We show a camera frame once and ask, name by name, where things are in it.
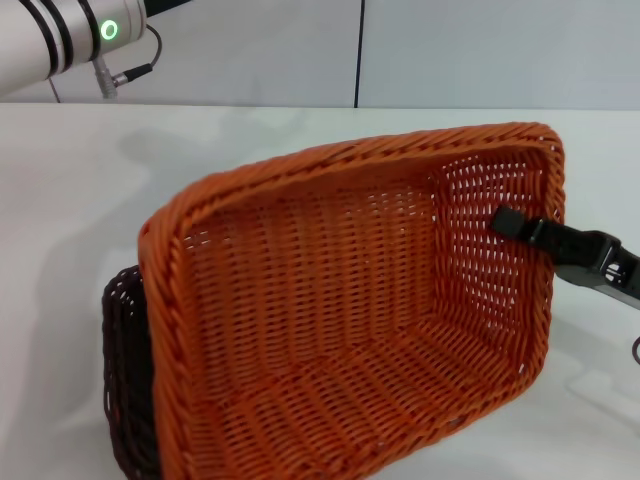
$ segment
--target table surface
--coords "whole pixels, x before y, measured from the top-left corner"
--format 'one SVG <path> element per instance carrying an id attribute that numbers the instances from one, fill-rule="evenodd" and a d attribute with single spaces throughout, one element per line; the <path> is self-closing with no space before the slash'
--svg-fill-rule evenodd
<path id="1" fill-rule="evenodd" d="M 0 107 L 0 478 L 119 479 L 102 410 L 100 297 L 142 223 L 202 176 L 322 143 L 512 120 L 567 152 L 567 222 L 640 252 L 640 113 Z M 535 385 L 377 480 L 636 480 L 640 312 L 556 281 Z"/>

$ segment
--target orange wicker basket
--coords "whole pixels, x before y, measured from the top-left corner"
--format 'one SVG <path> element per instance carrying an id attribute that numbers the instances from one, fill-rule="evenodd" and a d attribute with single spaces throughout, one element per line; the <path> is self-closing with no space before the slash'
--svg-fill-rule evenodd
<path id="1" fill-rule="evenodd" d="M 563 220 L 540 124 L 384 136 L 211 175 L 143 227 L 164 478 L 356 479 L 522 393 L 553 266 L 487 230 Z"/>

